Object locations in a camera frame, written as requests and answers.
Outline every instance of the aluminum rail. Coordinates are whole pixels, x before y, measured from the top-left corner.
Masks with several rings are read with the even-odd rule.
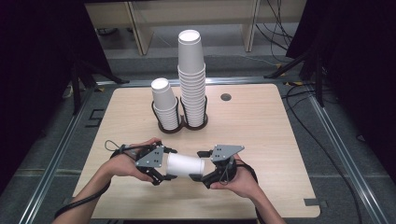
[[[40,208],[40,205],[42,204],[48,189],[50,188],[52,179],[56,174],[58,165],[60,164],[64,156],[64,153],[69,145],[70,139],[78,125],[78,122],[82,117],[84,107],[93,93],[93,88],[87,89],[85,92],[86,94],[84,94],[81,107],[79,111],[76,113],[76,115],[73,115],[73,117],[71,118],[67,126],[67,129],[64,132],[64,135],[59,145],[57,146],[51,161],[49,162],[49,166],[47,167],[45,173],[41,176],[40,182],[38,183],[38,186],[36,187],[34,194],[32,195],[29,203],[26,206],[26,209],[21,217],[20,224],[29,224],[32,223],[33,220],[35,219],[35,215],[37,214],[37,211]]]
[[[131,87],[148,87],[151,85],[152,80],[131,80],[129,83],[117,84],[113,81],[102,81],[97,82],[99,87],[119,87],[119,88],[131,88]],[[262,84],[262,83],[282,83],[282,82],[300,81],[299,78],[291,77],[279,77],[277,79],[262,78],[262,77],[207,77],[206,85],[239,85],[239,84]],[[179,86],[180,81],[177,79],[169,79],[171,86]]]
[[[306,85],[306,88],[309,91],[314,90],[310,85]],[[318,117],[320,118],[323,127],[331,138],[332,144],[334,145],[334,148],[341,162],[344,164],[346,172],[349,174],[350,180],[355,186],[356,191],[361,196],[361,200],[363,201],[363,204],[366,207],[373,222],[377,224],[389,223],[387,215],[381,208],[378,199],[375,197],[367,181],[361,174],[361,171],[354,162],[352,156],[349,154],[346,145],[344,144],[343,140],[341,139],[340,135],[332,124],[332,121],[330,120],[326,109],[324,107],[321,107],[314,97],[309,97],[309,99],[315,110],[317,111]]]

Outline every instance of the wooden table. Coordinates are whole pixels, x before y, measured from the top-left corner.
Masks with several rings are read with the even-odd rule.
[[[179,87],[173,90],[180,96]],[[223,93],[231,94],[232,99],[221,100]],[[121,145],[157,136],[165,146],[195,157],[197,151],[213,149],[215,144],[245,146],[239,155],[255,169],[260,186],[282,217],[317,217],[319,207],[304,203],[304,199],[316,196],[277,87],[273,84],[206,86],[206,96],[209,116],[206,127],[200,131],[183,128],[178,133],[166,134],[159,130],[151,111],[151,88],[115,90],[75,195],[111,155],[105,150],[106,140]],[[205,161],[205,171],[213,170],[213,164]],[[114,177],[92,217],[255,218],[256,214],[250,200],[228,190],[207,189],[188,178],[180,177],[154,187],[132,177]]]

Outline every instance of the tall cup stack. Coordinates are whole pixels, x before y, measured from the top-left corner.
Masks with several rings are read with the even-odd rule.
[[[205,62],[201,36],[185,30],[178,35],[178,77],[188,125],[199,127],[205,118]]]
[[[155,114],[167,131],[172,131],[179,126],[177,121],[177,98],[174,95],[171,85],[166,78],[160,77],[151,82],[151,92],[154,101]]]

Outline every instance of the hand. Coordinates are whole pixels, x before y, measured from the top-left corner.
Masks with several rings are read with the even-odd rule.
[[[131,144],[131,147],[151,145],[158,141],[161,141],[161,139],[153,137],[143,143]],[[105,162],[101,166],[100,169],[103,170],[106,174],[108,174],[110,176],[114,176],[114,175],[127,176],[127,175],[129,175],[129,176],[134,176],[142,181],[148,181],[148,182],[153,181],[151,177],[138,171],[136,166],[134,165],[134,160],[130,156],[124,155],[124,154],[115,156],[111,160]]]
[[[138,143],[138,144],[131,144],[131,145],[129,145],[129,147],[138,147],[138,146],[152,145],[152,144],[154,144],[156,142],[159,142],[159,141],[161,141],[160,138],[152,137],[151,139],[149,139],[146,142]],[[140,151],[140,149],[137,148],[134,151],[137,153],[137,152]],[[128,151],[125,151],[124,153],[126,153],[128,156],[132,157],[132,159],[136,160],[136,155],[132,154],[131,151],[128,150]]]
[[[233,156],[236,159],[236,164],[243,164],[239,155]],[[243,198],[254,198],[258,193],[262,192],[262,189],[257,184],[256,180],[245,167],[237,167],[236,175],[232,181],[228,182],[227,185],[222,185],[220,182],[216,182],[210,185],[211,189],[228,189],[233,191],[235,194]]]

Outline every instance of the black wire cup holder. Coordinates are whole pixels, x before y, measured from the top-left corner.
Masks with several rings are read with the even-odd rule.
[[[166,129],[163,127],[163,125],[161,124],[160,119],[159,119],[158,116],[157,116],[157,113],[155,113],[154,101],[152,101],[152,103],[151,103],[152,112],[154,113],[155,118],[158,120],[158,127],[160,128],[161,132],[163,132],[163,133],[177,133],[178,131],[180,131],[180,130],[184,127],[184,119],[183,119],[183,116],[179,116],[179,115],[178,115],[178,99],[177,99],[177,97],[176,97],[176,100],[177,100],[177,105],[176,105],[175,110],[176,110],[176,115],[177,115],[177,123],[178,123],[178,126],[177,126],[177,128],[175,128],[174,130],[166,130]]]
[[[187,129],[193,130],[193,131],[198,131],[198,130],[203,129],[203,128],[206,126],[207,122],[209,121],[209,118],[208,118],[208,116],[207,116],[207,114],[206,114],[207,97],[205,96],[205,110],[204,110],[203,124],[200,125],[200,126],[198,126],[198,127],[191,127],[191,126],[189,125],[189,117],[187,116],[186,107],[184,106],[181,97],[180,97],[180,102],[181,102],[181,106],[183,107],[184,118],[185,118],[185,120],[186,120],[186,122],[184,122],[185,127],[186,127]]]
[[[177,105],[176,105],[175,110],[176,110],[176,114],[177,114],[177,123],[178,123],[179,125],[178,125],[177,128],[175,128],[174,130],[166,130],[166,129],[163,127],[163,125],[161,124],[160,119],[159,119],[158,116],[157,116],[157,113],[155,113],[154,101],[151,102],[151,109],[152,109],[152,112],[153,112],[154,115],[155,115],[155,118],[158,120],[158,127],[159,127],[159,129],[161,130],[161,132],[163,132],[163,133],[177,133],[177,132],[180,131],[183,127],[186,127],[187,129],[192,130],[192,131],[198,131],[198,130],[203,129],[203,128],[206,126],[206,124],[207,124],[207,122],[208,122],[208,116],[207,116],[207,114],[206,114],[206,106],[207,106],[207,97],[206,97],[206,96],[205,96],[205,111],[204,111],[204,117],[203,117],[204,122],[203,122],[202,125],[200,125],[200,126],[198,126],[198,127],[191,127],[191,126],[189,125],[189,118],[188,118],[188,116],[187,116],[186,108],[185,108],[185,106],[183,105],[183,102],[182,102],[182,100],[181,100],[181,97],[180,97],[180,102],[181,102],[181,106],[183,107],[184,116],[183,116],[183,115],[180,116],[180,115],[178,114],[178,98],[177,98],[177,97],[176,97],[176,100],[177,100]]]

